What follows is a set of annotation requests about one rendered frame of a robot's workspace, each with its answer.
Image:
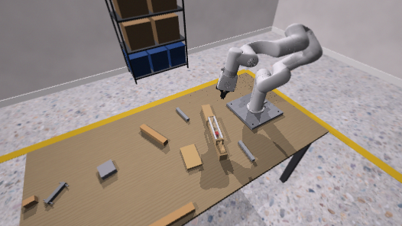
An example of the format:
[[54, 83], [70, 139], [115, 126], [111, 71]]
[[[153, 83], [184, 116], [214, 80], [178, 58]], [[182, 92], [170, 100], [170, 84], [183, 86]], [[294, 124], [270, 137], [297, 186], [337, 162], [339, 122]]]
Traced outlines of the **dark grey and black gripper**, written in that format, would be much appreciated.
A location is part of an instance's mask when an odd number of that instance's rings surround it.
[[221, 99], [224, 99], [227, 93], [235, 91], [237, 79], [238, 74], [236, 76], [227, 76], [223, 71], [221, 72], [216, 86], [216, 89], [221, 92]]

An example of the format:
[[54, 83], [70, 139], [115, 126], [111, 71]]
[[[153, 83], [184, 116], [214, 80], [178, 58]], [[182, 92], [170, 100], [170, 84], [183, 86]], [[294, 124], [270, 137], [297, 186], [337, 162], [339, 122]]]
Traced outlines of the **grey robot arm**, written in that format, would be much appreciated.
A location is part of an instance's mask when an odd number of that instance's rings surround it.
[[[272, 57], [291, 54], [272, 66], [273, 75], [268, 69], [257, 71], [251, 101], [247, 105], [247, 109], [252, 113], [259, 114], [264, 111], [267, 92], [286, 84], [290, 80], [291, 70], [313, 63], [323, 55], [323, 49], [315, 34], [303, 24], [292, 24], [284, 33], [286, 37], [280, 40], [259, 40], [245, 44], [240, 49], [230, 48], [225, 66], [221, 68], [227, 76], [236, 76], [240, 65], [256, 66], [259, 53]], [[297, 53], [299, 51], [303, 53]]]

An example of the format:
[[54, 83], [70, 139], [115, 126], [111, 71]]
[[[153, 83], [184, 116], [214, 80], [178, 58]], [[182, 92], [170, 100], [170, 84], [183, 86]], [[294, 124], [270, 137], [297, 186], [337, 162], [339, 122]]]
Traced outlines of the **brown wooden bar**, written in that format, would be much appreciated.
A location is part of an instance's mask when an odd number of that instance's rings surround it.
[[140, 129], [141, 129], [141, 131], [146, 133], [149, 137], [153, 138], [154, 140], [156, 140], [158, 143], [162, 144], [163, 146], [168, 144], [167, 138], [163, 137], [162, 135], [160, 135], [156, 131], [152, 130], [147, 125], [142, 124], [142, 126], [140, 126]]
[[154, 222], [149, 226], [171, 226], [172, 224], [175, 224], [179, 220], [194, 213], [195, 211], [196, 210], [193, 206], [193, 203], [190, 202], [187, 205], [184, 205], [183, 207], [177, 209], [176, 211], [170, 213], [169, 215], [163, 217], [162, 219]]

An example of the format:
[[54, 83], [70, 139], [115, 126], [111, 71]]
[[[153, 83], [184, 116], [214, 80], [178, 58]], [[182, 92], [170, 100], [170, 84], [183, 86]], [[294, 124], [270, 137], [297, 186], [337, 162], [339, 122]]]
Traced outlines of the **small tan wooden block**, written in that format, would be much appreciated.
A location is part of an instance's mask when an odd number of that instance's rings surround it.
[[35, 196], [35, 195], [33, 195], [33, 196], [25, 199], [24, 201], [22, 201], [22, 205], [26, 209], [30, 208], [33, 205], [36, 205], [37, 203], [38, 203], [38, 197]]

